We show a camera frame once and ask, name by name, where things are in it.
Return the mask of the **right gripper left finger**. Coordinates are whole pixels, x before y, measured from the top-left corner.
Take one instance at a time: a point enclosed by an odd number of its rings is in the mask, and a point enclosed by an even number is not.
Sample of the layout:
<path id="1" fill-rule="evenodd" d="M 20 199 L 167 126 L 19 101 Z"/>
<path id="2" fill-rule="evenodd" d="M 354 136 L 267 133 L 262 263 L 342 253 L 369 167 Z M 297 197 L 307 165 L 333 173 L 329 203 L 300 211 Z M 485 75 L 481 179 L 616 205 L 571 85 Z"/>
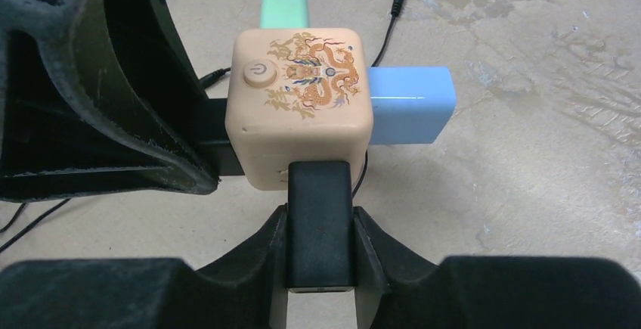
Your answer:
<path id="1" fill-rule="evenodd" d="M 166 0 L 1 0 L 1 198 L 209 194 L 207 99 Z"/>

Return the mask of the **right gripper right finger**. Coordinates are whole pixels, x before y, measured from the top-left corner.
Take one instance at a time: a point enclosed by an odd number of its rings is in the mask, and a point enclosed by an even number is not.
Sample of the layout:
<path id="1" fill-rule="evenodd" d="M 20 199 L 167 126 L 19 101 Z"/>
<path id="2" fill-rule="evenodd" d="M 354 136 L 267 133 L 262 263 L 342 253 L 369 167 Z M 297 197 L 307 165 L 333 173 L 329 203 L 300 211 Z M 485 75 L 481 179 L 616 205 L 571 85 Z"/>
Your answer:
<path id="1" fill-rule="evenodd" d="M 607 259 L 449 256 L 433 264 L 355 209 L 362 328 L 638 328 L 640 287 Z M 176 258 L 18 262 L 3 328 L 283 328 L 286 211 L 193 269 Z"/>

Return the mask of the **beige dragon cube socket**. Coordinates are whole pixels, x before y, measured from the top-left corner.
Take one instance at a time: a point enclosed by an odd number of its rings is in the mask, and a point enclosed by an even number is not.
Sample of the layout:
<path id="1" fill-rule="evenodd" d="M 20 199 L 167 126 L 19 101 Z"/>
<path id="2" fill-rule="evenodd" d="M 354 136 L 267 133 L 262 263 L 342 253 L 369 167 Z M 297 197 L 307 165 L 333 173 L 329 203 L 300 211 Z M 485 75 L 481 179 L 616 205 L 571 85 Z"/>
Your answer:
<path id="1" fill-rule="evenodd" d="M 368 67 L 346 28 L 250 29 L 235 40 L 225 128 L 249 183 L 287 187 L 299 161 L 345 161 L 357 181 L 373 132 Z"/>

